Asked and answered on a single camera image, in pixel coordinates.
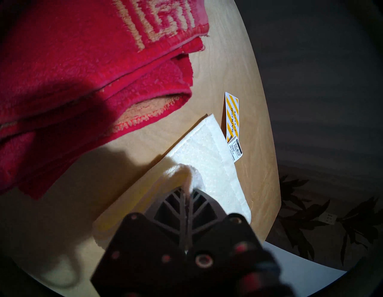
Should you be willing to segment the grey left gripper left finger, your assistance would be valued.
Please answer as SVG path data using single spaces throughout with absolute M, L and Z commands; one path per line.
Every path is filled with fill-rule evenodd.
M 191 297 L 191 214 L 192 199 L 177 187 L 126 215 L 91 277 L 99 296 Z

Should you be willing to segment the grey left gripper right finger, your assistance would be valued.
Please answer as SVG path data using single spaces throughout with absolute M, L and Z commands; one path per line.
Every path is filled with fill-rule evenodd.
M 243 215 L 226 214 L 201 190 L 194 190 L 189 202 L 189 296 L 287 296 L 279 265 Z

